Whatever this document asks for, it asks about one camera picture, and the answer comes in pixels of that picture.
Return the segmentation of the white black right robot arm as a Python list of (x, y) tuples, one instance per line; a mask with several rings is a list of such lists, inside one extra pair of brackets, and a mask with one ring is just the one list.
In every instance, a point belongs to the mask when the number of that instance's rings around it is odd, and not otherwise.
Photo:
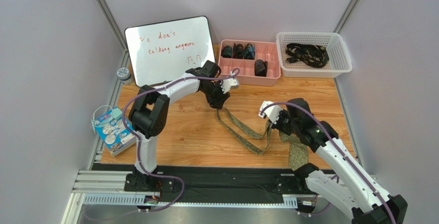
[(343, 185), (311, 163), (296, 169), (294, 174), (307, 189), (343, 212), (351, 223), (403, 223), (408, 208), (406, 200), (401, 195), (392, 195), (372, 178), (350, 154), (337, 132), (311, 113), (304, 99), (265, 101), (259, 116), (268, 118), (274, 129), (297, 136), (330, 165)]

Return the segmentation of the green patterned tie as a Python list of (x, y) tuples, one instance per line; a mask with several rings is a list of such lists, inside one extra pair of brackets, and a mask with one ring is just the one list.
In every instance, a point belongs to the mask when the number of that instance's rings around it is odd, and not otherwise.
[[(249, 140), (247, 140), (245, 137), (238, 134), (232, 127), (228, 126), (221, 119), (221, 112), (225, 113), (227, 118), (230, 120), (230, 122), (234, 124), (237, 128), (239, 128), (249, 138), (253, 140), (261, 140), (265, 138), (266, 139), (265, 147), (263, 149), (260, 149), (256, 145), (251, 143)], [(271, 141), (272, 130), (273, 130), (271, 121), (266, 122), (263, 133), (257, 133), (256, 131), (249, 128), (242, 121), (238, 120), (234, 115), (230, 113), (230, 111), (227, 108), (217, 109), (215, 115), (219, 123), (222, 124), (238, 140), (238, 142), (241, 145), (243, 145), (252, 153), (256, 155), (262, 155), (268, 150)], [(292, 170), (297, 170), (300, 167), (309, 163), (308, 148), (306, 145), (301, 143), (298, 136), (294, 134), (287, 135), (280, 131), (279, 138), (281, 142), (289, 144), (288, 166)]]

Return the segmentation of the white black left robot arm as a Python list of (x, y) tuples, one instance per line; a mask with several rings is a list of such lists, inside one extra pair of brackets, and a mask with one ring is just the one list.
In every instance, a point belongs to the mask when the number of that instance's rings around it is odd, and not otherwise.
[(176, 101), (196, 92), (202, 92), (210, 107), (222, 109), (229, 98), (229, 91), (239, 87), (238, 68), (229, 76), (217, 78), (220, 67), (207, 61), (202, 67), (191, 68), (181, 77), (158, 87), (144, 85), (138, 95), (129, 101), (131, 106), (128, 119), (131, 131), (136, 138), (136, 162), (131, 181), (137, 180), (151, 186), (159, 175), (153, 172), (157, 168), (158, 136), (163, 131), (169, 107)]

